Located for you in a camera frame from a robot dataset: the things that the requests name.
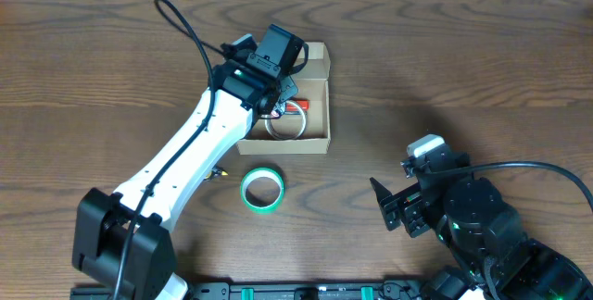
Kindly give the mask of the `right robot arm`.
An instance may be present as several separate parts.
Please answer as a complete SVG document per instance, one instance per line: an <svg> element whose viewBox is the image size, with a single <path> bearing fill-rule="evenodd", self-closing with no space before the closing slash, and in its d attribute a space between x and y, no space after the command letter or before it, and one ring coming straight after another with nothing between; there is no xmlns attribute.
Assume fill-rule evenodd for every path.
<svg viewBox="0 0 593 300"><path fill-rule="evenodd" d="M476 172L549 169L572 181L587 200L591 192L572 172L548 163L503 161L473 165L448 148L401 163L412 186L393 194L378 180L371 186L385 226L405 228L412 238L434 231L458 265L446 267L419 290L422 299L460 299L471 291L485 299L589 299L592 283L568 257L527 235L518 211L497 187Z"/></svg>

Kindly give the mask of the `white tape roll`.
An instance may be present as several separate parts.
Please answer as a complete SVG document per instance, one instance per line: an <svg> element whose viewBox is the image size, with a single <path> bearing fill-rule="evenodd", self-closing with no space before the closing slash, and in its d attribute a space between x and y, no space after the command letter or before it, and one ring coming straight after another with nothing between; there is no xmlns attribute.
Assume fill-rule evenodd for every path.
<svg viewBox="0 0 593 300"><path fill-rule="evenodd" d="M285 103L279 108L285 112ZM266 132L275 140L295 140L300 138L308 126L307 113L300 111L296 115L283 113L279 119L272 119L271 115L264 119L264 128Z"/></svg>

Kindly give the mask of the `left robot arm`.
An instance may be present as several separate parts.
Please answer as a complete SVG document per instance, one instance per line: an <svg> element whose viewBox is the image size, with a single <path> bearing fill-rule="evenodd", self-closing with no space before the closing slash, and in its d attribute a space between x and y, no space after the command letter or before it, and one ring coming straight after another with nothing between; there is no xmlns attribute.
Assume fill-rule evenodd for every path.
<svg viewBox="0 0 593 300"><path fill-rule="evenodd" d="M147 165L112 194L93 188L77 207L73 266L112 299L184 299L171 233L217 162L261 118L297 93L304 66L241 51L208 69L194 112Z"/></svg>

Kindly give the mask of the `correction tape dispenser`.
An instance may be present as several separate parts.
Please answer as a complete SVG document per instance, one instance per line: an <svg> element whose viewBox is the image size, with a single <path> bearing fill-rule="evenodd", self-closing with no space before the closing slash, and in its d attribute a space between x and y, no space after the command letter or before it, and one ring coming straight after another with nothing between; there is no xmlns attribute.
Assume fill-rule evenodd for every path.
<svg viewBox="0 0 593 300"><path fill-rule="evenodd" d="M224 170L223 168L220 168L218 166L214 166L211 169L211 171L205 176L204 181L212 181L213 179L227 176L227 175L228 175L228 172L226 170Z"/></svg>

